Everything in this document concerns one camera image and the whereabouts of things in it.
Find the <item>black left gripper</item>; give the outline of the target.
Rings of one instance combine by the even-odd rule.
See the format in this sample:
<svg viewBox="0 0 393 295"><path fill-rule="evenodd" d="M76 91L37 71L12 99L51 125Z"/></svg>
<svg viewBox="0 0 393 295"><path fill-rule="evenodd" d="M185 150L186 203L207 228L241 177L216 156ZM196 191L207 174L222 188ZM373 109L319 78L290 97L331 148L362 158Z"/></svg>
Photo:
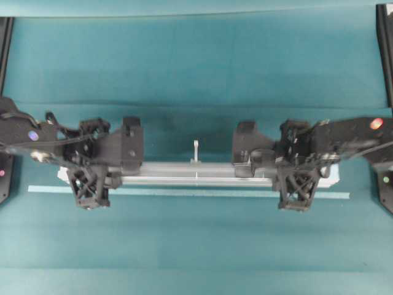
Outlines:
<svg viewBox="0 0 393 295"><path fill-rule="evenodd" d="M101 119L81 121L77 129L63 127L67 143L63 146L65 167L108 166L104 187L123 184L122 169L139 169L144 160L144 129L138 117L124 117L122 126L110 131Z"/></svg>

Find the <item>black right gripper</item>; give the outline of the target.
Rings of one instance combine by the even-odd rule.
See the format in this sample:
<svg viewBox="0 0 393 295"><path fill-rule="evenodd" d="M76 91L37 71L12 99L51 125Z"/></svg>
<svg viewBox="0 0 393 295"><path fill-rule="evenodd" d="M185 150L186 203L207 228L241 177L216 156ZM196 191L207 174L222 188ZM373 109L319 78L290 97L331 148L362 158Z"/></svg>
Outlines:
<svg viewBox="0 0 393 295"><path fill-rule="evenodd" d="M286 120L280 125L281 137L275 142L259 132L255 121L237 124L232 138L232 163L237 178L253 178L259 168L276 166L318 166L313 148L319 123Z"/></svg>

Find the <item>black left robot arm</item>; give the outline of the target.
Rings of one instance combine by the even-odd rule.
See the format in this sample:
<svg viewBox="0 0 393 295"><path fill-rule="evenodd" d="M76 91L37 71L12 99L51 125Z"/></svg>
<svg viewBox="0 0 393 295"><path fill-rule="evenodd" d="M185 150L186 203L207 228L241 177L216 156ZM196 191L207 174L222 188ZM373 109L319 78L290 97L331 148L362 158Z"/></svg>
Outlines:
<svg viewBox="0 0 393 295"><path fill-rule="evenodd" d="M86 210L109 207L109 190L122 185L123 176L138 175L144 160L140 118L125 117L120 128L110 128L101 118L68 128L52 112L38 121L1 98L1 151L65 167L76 205Z"/></svg>

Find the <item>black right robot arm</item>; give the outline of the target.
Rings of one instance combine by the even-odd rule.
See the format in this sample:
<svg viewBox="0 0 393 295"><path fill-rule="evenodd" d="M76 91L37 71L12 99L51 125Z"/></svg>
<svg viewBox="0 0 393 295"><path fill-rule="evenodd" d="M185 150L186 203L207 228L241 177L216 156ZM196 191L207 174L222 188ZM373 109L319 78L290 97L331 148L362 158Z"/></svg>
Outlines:
<svg viewBox="0 0 393 295"><path fill-rule="evenodd" d="M392 211L392 119L356 117L320 121L286 120L275 141L254 121L240 122L232 139L232 165L237 178L253 178L258 169L274 169L273 189L282 210L307 211L317 186L332 165L364 158L377 174L379 202Z"/></svg>

